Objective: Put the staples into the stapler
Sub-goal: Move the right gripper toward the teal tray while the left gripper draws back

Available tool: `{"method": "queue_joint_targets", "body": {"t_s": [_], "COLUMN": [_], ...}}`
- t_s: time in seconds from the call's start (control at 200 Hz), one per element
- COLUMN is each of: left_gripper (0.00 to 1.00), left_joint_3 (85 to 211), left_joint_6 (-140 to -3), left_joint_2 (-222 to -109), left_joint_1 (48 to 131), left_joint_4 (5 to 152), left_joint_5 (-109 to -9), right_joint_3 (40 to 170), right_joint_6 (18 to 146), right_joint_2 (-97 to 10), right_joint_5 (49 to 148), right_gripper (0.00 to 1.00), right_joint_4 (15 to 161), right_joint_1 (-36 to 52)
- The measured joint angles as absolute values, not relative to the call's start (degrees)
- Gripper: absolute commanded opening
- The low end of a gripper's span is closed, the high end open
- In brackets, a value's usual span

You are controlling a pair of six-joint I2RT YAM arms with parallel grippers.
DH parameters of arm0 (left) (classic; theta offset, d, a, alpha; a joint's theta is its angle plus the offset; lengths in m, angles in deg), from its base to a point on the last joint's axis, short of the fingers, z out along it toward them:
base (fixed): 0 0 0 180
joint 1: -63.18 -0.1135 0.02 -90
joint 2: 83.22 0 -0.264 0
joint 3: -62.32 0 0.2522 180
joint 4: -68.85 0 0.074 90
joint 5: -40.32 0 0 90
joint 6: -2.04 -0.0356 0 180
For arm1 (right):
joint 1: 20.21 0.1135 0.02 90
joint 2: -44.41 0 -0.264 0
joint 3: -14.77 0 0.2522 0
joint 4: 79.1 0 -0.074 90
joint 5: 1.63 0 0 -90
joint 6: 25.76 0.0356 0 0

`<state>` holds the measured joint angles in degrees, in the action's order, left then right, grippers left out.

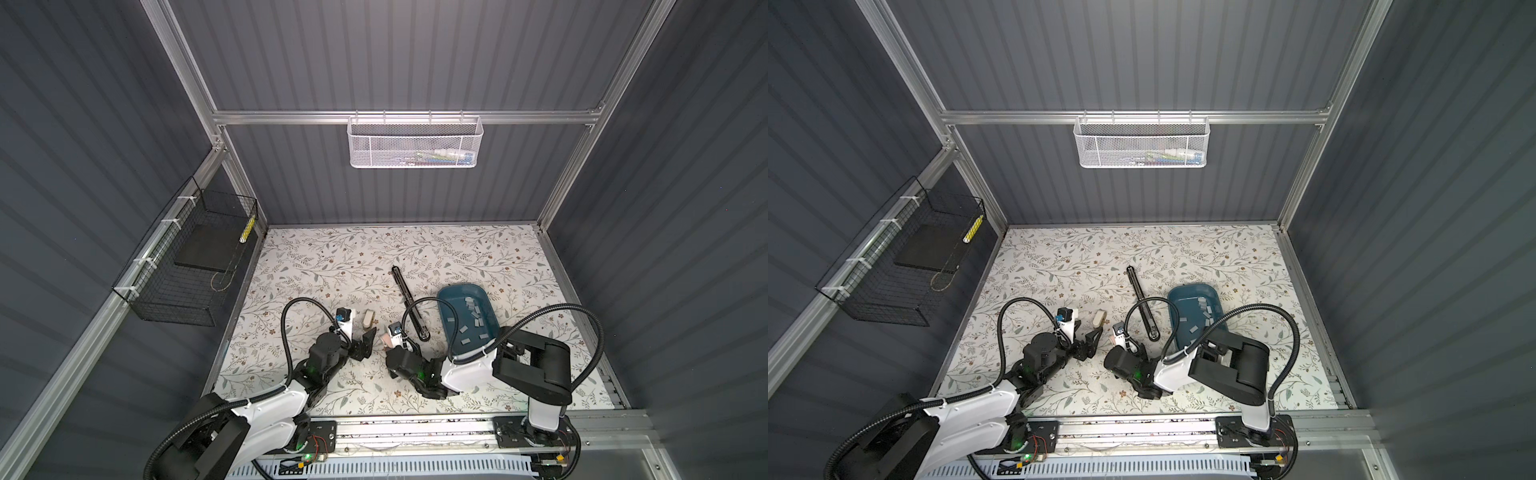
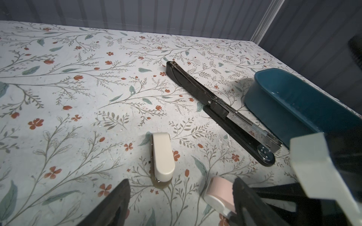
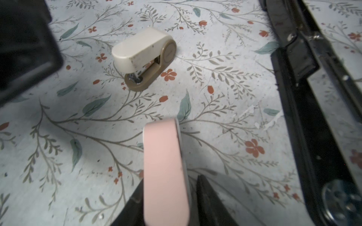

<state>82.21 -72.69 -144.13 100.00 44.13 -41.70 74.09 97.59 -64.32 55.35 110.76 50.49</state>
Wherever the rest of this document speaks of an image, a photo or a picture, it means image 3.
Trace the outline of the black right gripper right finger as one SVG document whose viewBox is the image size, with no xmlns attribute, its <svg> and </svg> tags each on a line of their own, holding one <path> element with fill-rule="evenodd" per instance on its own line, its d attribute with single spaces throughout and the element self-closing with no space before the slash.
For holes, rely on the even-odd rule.
<svg viewBox="0 0 362 226">
<path fill-rule="evenodd" d="M 196 195 L 201 226 L 238 225 L 204 175 L 198 175 Z"/>
</svg>

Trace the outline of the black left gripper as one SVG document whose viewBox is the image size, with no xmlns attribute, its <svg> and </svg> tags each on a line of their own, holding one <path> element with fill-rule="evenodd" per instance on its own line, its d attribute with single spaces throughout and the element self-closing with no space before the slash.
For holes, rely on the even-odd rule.
<svg viewBox="0 0 362 226">
<path fill-rule="evenodd" d="M 35 86 L 64 64 L 46 1 L 1 1 L 1 104 Z"/>
</svg>

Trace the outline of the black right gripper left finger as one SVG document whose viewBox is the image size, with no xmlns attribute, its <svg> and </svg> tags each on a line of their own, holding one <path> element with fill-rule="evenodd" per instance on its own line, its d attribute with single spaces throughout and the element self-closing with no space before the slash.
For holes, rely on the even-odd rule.
<svg viewBox="0 0 362 226">
<path fill-rule="evenodd" d="M 144 180 L 142 179 L 111 226 L 144 226 Z"/>
</svg>

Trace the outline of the black long stapler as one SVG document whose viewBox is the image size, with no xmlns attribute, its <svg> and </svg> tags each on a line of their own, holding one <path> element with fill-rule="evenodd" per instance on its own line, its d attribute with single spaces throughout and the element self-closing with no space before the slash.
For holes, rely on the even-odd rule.
<svg viewBox="0 0 362 226">
<path fill-rule="evenodd" d="M 362 3 L 261 1 L 307 211 L 317 226 L 362 223 Z"/>
</svg>

